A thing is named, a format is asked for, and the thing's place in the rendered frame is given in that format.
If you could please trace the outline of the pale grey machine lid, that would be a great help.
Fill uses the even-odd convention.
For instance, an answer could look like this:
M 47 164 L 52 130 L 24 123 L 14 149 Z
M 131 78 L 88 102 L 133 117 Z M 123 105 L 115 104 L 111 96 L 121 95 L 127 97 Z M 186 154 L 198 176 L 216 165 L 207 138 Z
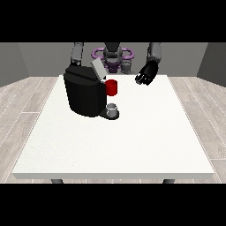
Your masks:
M 91 62 L 91 66 L 94 69 L 98 80 L 103 80 L 107 76 L 107 72 L 102 64 L 100 58 L 96 58 Z

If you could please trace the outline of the red pod holder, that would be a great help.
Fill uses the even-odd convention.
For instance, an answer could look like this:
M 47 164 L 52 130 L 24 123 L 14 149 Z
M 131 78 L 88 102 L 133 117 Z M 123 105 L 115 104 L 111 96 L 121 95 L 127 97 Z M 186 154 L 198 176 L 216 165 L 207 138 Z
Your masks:
M 117 81 L 114 79 L 108 79 L 105 82 L 106 86 L 106 95 L 114 96 L 117 94 Z

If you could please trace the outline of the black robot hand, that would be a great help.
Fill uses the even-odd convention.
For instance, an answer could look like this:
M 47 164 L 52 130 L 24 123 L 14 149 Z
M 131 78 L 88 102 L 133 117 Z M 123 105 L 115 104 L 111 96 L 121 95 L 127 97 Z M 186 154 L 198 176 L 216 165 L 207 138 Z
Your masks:
M 151 60 L 145 64 L 140 72 L 135 77 L 135 81 L 141 85 L 149 85 L 155 78 L 158 72 L 158 63 L 155 60 Z

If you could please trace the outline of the small grey coffee pod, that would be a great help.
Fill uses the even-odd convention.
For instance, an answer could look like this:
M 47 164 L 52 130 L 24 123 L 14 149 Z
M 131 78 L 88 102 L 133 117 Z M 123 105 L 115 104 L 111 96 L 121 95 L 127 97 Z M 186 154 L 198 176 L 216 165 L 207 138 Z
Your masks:
M 132 62 L 131 61 L 123 61 L 121 63 L 121 72 L 124 74 L 129 74 L 131 72 Z

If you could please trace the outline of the small grey cup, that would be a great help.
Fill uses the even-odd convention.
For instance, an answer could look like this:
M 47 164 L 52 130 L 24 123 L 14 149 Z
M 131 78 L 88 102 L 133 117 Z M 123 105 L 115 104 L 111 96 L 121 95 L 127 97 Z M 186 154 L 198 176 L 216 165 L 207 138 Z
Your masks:
M 117 105 L 115 103 L 109 103 L 106 106 L 106 110 L 109 117 L 115 117 L 117 115 Z

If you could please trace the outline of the black coffee machine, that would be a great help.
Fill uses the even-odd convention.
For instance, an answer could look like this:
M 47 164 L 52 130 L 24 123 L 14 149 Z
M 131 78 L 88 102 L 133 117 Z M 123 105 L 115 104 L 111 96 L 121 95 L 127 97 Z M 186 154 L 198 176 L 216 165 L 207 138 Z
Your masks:
M 70 65 L 65 70 L 64 84 L 71 110 L 84 117 L 118 119 L 118 110 L 115 117 L 107 115 L 106 81 L 98 80 L 92 67 Z

